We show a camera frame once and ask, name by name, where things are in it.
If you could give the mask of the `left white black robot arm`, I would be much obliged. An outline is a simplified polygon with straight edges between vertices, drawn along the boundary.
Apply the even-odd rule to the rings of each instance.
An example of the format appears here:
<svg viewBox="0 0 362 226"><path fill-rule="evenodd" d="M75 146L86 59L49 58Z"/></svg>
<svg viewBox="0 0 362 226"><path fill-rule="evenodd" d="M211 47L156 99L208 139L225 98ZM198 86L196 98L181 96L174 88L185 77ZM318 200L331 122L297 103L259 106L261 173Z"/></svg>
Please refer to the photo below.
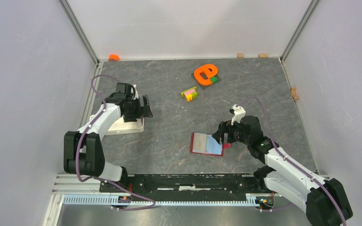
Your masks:
<svg viewBox="0 0 362 226"><path fill-rule="evenodd" d="M77 131L64 135L64 171L108 180L116 191L125 191L129 187L125 167L105 160L102 138L118 119L136 122L152 117L148 96L139 97L133 85L118 83L115 92L103 99L92 119Z"/></svg>

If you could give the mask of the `red card holder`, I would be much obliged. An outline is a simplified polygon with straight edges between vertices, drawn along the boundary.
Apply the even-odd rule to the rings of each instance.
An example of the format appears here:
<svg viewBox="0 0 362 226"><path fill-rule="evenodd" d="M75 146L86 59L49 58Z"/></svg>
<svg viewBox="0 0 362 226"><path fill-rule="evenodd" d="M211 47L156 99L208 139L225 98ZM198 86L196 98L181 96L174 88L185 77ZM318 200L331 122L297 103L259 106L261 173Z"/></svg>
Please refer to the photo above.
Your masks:
<svg viewBox="0 0 362 226"><path fill-rule="evenodd" d="M192 133L190 142L190 153L223 156L224 150L231 147L231 144L219 144L211 135L203 133Z"/></svg>

